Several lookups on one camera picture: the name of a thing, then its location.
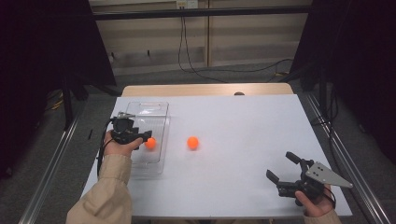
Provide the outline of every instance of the gray floor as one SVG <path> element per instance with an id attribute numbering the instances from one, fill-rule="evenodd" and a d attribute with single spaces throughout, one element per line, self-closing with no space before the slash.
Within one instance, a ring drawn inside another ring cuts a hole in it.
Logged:
<path id="1" fill-rule="evenodd" d="M 251 71 L 264 68 L 266 65 L 235 65 L 222 67 L 222 69 Z M 290 62 L 282 63 L 277 67 L 277 72 L 288 71 L 289 67 Z M 274 72 L 275 69 L 272 67 L 271 69 L 251 73 L 204 71 L 199 72 L 199 74 L 230 83 L 248 83 L 267 82 L 269 80 L 275 82 L 281 77 L 274 77 Z M 117 82 L 117 89 L 120 91 L 127 85 L 218 83 L 215 80 L 180 70 L 117 76 Z M 318 94 L 318 88 L 311 92 L 302 92 L 299 80 L 292 81 L 290 85 L 300 97 L 308 118 L 314 119 L 316 115 L 308 103 L 307 95 Z M 91 95 L 85 103 L 73 101 L 75 108 L 78 108 L 78 105 L 83 105 L 82 114 L 73 138 L 60 161 L 56 176 L 50 183 L 49 191 L 46 192 L 47 197 L 39 206 L 41 209 L 35 219 L 36 223 L 64 223 L 68 209 L 78 200 L 92 168 L 93 159 L 99 147 L 101 132 L 116 98 L 92 87 L 87 87 L 87 90 Z M 353 113 L 343 104 L 342 100 L 339 100 L 338 104 L 340 112 L 333 123 L 334 129 L 340 135 L 362 176 L 385 208 L 389 219 L 396 221 L 396 191 L 394 190 L 396 166 L 381 153 L 374 138 L 361 131 L 359 121 L 355 119 Z M 63 127 L 64 112 L 62 108 L 54 111 L 49 110 L 44 114 L 28 152 L 21 157 L 19 163 L 14 167 L 14 175 L 10 179 L 2 179 L 0 182 L 0 223 L 18 223 L 20 220 L 55 148 L 58 146 L 62 134 L 64 134 Z M 334 170 L 337 170 L 325 132 L 320 126 L 313 126 L 313 129 L 328 157 L 329 163 L 334 167 Z M 347 178 L 344 167 L 337 171 L 345 174 Z M 344 190 L 344 193 L 354 215 L 343 217 L 343 223 L 375 223 L 356 189 Z M 277 219 L 276 223 L 303 222 L 300 218 L 297 218 L 293 220 Z"/>

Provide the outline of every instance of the cable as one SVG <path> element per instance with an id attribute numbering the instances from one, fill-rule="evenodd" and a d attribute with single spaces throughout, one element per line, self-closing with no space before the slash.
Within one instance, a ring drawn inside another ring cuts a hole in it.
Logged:
<path id="1" fill-rule="evenodd" d="M 62 91 L 56 91 L 53 95 L 51 95 L 50 97 L 47 98 L 47 101 L 54 98 L 55 96 L 57 96 L 59 93 L 61 93 Z"/>
<path id="2" fill-rule="evenodd" d="M 292 62 L 292 61 L 293 61 L 293 59 L 283 59 L 283 60 L 278 61 L 278 62 L 276 62 L 276 63 L 273 63 L 273 64 L 271 64 L 271 65 L 269 65 L 269 66 L 266 66 L 266 67 L 264 67 L 264 68 L 259 68 L 259 69 L 255 69 L 255 70 L 233 70 L 233 69 L 200 69 L 200 70 L 197 70 L 197 69 L 194 69 L 194 68 L 192 67 L 192 64 L 191 64 L 191 58 L 190 58 L 190 53 L 189 53 L 189 45 L 188 45 L 188 41 L 187 41 L 187 26 L 186 26 L 186 20 L 185 20 L 184 17 L 181 17 L 181 22 L 182 22 L 182 24 L 181 24 L 180 44 L 179 44 L 179 47 L 178 47 L 177 61 L 178 61 L 178 66 L 180 67 L 180 69 L 181 69 L 183 72 L 186 72 L 186 73 L 194 73 L 194 74 L 196 74 L 196 75 L 199 76 L 199 77 L 208 78 L 208 79 L 216 80 L 216 81 L 218 81 L 218 82 L 227 83 L 226 81 L 220 80 L 220 79 L 217 79 L 217 78 L 202 76 L 202 75 L 198 74 L 198 72 L 254 73 L 254 72 L 264 71 L 264 70 L 267 70 L 267 69 L 272 68 L 272 67 L 275 67 L 275 68 L 276 68 L 276 72 L 277 72 L 277 66 L 278 66 L 280 63 L 283 63 L 283 62 Z M 188 71 L 188 70 L 184 69 L 184 68 L 181 66 L 181 63 L 180 63 L 180 52 L 181 52 L 181 45 L 182 45 L 182 42 L 183 42 L 183 35 L 184 35 L 184 41 L 185 41 L 185 45 L 186 45 L 187 56 L 188 56 L 190 68 L 191 68 L 192 71 Z M 270 78 L 268 81 L 266 81 L 266 82 L 270 82 L 272 79 L 274 79 L 275 76 L 276 76 L 276 72 L 275 72 L 274 76 L 271 77 L 271 78 Z"/>
<path id="3" fill-rule="evenodd" d="M 314 119 L 310 120 L 310 123 L 312 126 L 317 126 L 317 125 L 322 125 L 322 124 L 326 124 L 326 123 L 330 123 L 331 124 L 331 128 L 332 128 L 332 121 L 335 120 L 335 118 L 338 116 L 338 100 L 337 100 L 337 95 L 335 94 L 335 87 L 334 85 L 332 85 L 332 91 L 330 93 L 330 105 L 327 108 L 327 113 L 330 113 L 330 117 L 324 118 L 322 116 L 318 116 Z M 332 112 L 332 108 L 333 108 L 333 104 L 335 103 L 335 114 Z"/>
<path id="4" fill-rule="evenodd" d="M 102 132 L 102 138 L 101 138 L 101 141 L 100 141 L 100 147 L 99 147 L 99 155 L 98 155 L 98 157 L 96 158 L 97 160 L 98 160 L 98 162 L 97 162 L 97 175 L 99 176 L 99 171 L 100 171 L 100 167 L 102 166 L 102 160 L 103 160 L 103 155 L 105 154 L 105 147 L 107 146 L 107 144 L 109 143 L 109 142 L 111 142 L 112 140 L 114 140 L 114 139 L 111 139 L 110 141 L 108 141 L 105 145 L 104 145 L 104 141 L 105 141 L 105 136 L 106 136 L 106 132 L 107 132 L 107 126 L 108 126 L 108 124 L 110 123 L 110 122 L 113 122 L 114 121 L 114 119 L 109 119 L 107 122 L 106 122 L 106 124 L 105 124 L 105 128 L 104 128 L 104 130 L 103 130 L 103 132 Z"/>
<path id="5" fill-rule="evenodd" d="M 335 209 L 335 206 L 337 204 L 337 200 L 335 199 L 335 195 L 332 193 L 332 191 L 328 188 L 325 187 L 326 190 L 328 190 L 330 192 L 330 194 L 332 195 L 332 197 L 329 197 L 327 194 L 323 193 L 323 196 L 325 198 L 327 198 L 327 200 L 329 200 L 332 203 L 332 208 Z"/>
<path id="6" fill-rule="evenodd" d="M 61 104 L 62 104 L 63 102 L 64 102 L 64 96 L 63 96 L 63 94 L 61 93 L 61 95 L 59 96 L 57 102 L 56 102 L 55 104 L 53 104 L 52 106 L 50 106 L 50 107 L 48 107 L 48 108 L 45 108 L 44 111 L 58 109 L 58 108 L 61 106 Z"/>
<path id="7" fill-rule="evenodd" d="M 187 56 L 188 56 L 188 59 L 189 59 L 189 64 L 190 64 L 190 68 L 191 68 L 192 72 L 183 69 L 183 67 L 181 66 L 181 63 L 180 63 L 180 51 L 181 51 L 181 43 L 183 42 L 183 33 L 184 33 L 184 40 L 185 40 L 185 43 L 186 43 Z M 194 73 L 194 74 L 197 75 L 198 77 L 202 77 L 202 78 L 207 78 L 207 79 L 215 80 L 215 81 L 222 82 L 222 83 L 227 83 L 226 81 L 223 81 L 223 80 L 220 80 L 220 79 L 217 79 L 217 78 L 213 78 L 213 77 L 204 77 L 204 76 L 198 74 L 198 72 L 192 67 L 191 59 L 190 59 L 190 53 L 189 53 L 189 45 L 188 45 L 188 43 L 187 43 L 186 20 L 185 20 L 184 17 L 181 17 L 180 45 L 179 45 L 179 48 L 178 48 L 178 56 L 177 56 L 177 57 L 178 57 L 178 66 L 180 67 L 180 69 L 181 69 L 182 71 L 187 72 L 187 73 Z"/>

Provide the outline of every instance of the metal rail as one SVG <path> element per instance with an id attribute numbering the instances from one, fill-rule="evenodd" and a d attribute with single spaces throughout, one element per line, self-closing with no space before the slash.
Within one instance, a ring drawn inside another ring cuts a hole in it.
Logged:
<path id="1" fill-rule="evenodd" d="M 50 190 L 50 184 L 52 183 L 53 177 L 55 177 L 56 172 L 58 170 L 59 164 L 61 163 L 62 157 L 64 156 L 64 152 L 69 145 L 69 142 L 73 136 L 73 133 L 77 127 L 79 116 L 82 113 L 85 102 L 81 102 L 77 106 L 76 115 L 70 124 L 69 128 L 64 131 L 64 134 L 61 137 L 61 141 L 55 149 L 55 152 L 52 156 L 51 161 L 49 162 L 49 166 L 47 167 L 46 172 L 43 174 L 40 183 L 35 190 L 33 197 L 30 202 L 26 206 L 25 211 L 20 219 L 20 224 L 33 224 L 38 216 L 38 213 L 43 205 L 47 194 Z"/>
<path id="2" fill-rule="evenodd" d="M 241 15 L 270 15 L 270 14 L 300 14 L 331 12 L 335 5 L 323 7 L 290 6 L 290 7 L 229 7 L 229 8 L 197 8 L 197 9 L 167 9 L 151 11 L 122 11 L 122 12 L 94 12 L 92 14 L 56 14 L 46 18 L 62 20 L 132 20 L 179 17 L 208 17 L 208 16 L 241 16 Z"/>
<path id="3" fill-rule="evenodd" d="M 307 96 L 309 104 L 312 106 L 312 109 L 314 110 L 315 114 L 318 116 L 318 118 L 322 119 L 322 128 L 323 131 L 329 136 L 330 132 L 330 127 L 329 125 L 325 122 L 325 120 L 322 118 L 320 114 L 320 110 L 318 109 L 318 101 L 313 96 L 312 94 Z M 358 167 L 356 166 L 355 162 L 352 160 L 352 158 L 349 156 L 349 153 L 347 152 L 346 147 L 342 143 L 340 137 L 336 133 L 335 130 L 332 130 L 332 145 L 335 149 L 335 152 L 337 153 L 338 157 L 341 160 L 341 163 L 343 163 L 344 167 L 346 168 L 346 171 L 348 172 L 350 178 L 352 179 L 352 182 L 356 188 L 356 190 L 359 192 L 361 195 L 361 198 L 363 199 L 364 203 L 366 204 L 368 210 L 370 211 L 372 217 L 375 220 L 375 223 L 378 224 L 385 224 L 385 223 L 391 223 L 387 214 L 385 213 L 384 208 L 382 207 L 380 201 L 376 198 L 374 192 L 371 190 L 363 176 L 361 175 L 361 172 L 359 171 Z"/>

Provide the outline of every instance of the white tabletop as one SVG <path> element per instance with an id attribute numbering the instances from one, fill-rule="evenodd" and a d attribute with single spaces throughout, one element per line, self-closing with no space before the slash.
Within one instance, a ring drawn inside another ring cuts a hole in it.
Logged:
<path id="1" fill-rule="evenodd" d="M 134 217 L 300 217 L 303 208 L 277 195 L 266 170 L 298 180 L 287 151 L 330 167 L 297 95 L 120 97 L 111 116 L 130 102 L 167 102 L 170 115 L 163 173 L 128 184 Z M 192 135 L 195 151 L 186 145 Z M 83 194 L 96 181 L 95 163 Z M 338 215 L 351 216 L 342 191 L 332 190 Z"/>

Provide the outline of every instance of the aluminum rail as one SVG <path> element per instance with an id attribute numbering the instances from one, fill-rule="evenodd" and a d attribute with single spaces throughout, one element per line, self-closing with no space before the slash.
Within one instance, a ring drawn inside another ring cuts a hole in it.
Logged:
<path id="1" fill-rule="evenodd" d="M 52 159 L 49 162 L 46 172 L 41 177 L 40 183 L 38 184 L 33 197 L 22 214 L 19 222 L 20 224 L 35 223 L 41 206 L 43 205 L 47 194 L 50 191 L 50 184 L 52 183 L 53 177 L 56 175 L 59 164 L 61 163 L 62 157 L 64 156 L 64 152 L 66 151 L 67 146 L 69 145 L 73 133 L 77 127 L 78 119 L 83 111 L 84 105 L 85 102 L 82 102 L 76 106 L 77 112 L 75 118 L 73 119 L 69 128 L 64 131 L 64 134 L 62 135 L 61 140 L 55 149 Z"/>
<path id="2" fill-rule="evenodd" d="M 329 136 L 330 127 L 327 123 L 325 123 L 324 119 L 320 114 L 320 110 L 318 109 L 318 101 L 312 94 L 307 96 L 309 104 L 312 106 L 315 114 L 318 118 L 321 119 L 323 131 Z M 337 153 L 338 157 L 340 158 L 341 163 L 343 163 L 346 171 L 348 172 L 356 190 L 361 195 L 365 205 L 367 206 L 368 210 L 370 211 L 375 223 L 378 224 L 385 224 L 391 223 L 383 206 L 381 205 L 380 201 L 376 198 L 374 192 L 371 190 L 367 182 L 365 181 L 364 177 L 361 175 L 358 167 L 356 166 L 355 162 L 350 157 L 349 153 L 347 152 L 346 147 L 342 143 L 340 137 L 336 133 L 335 130 L 332 130 L 332 145 L 334 151 Z"/>

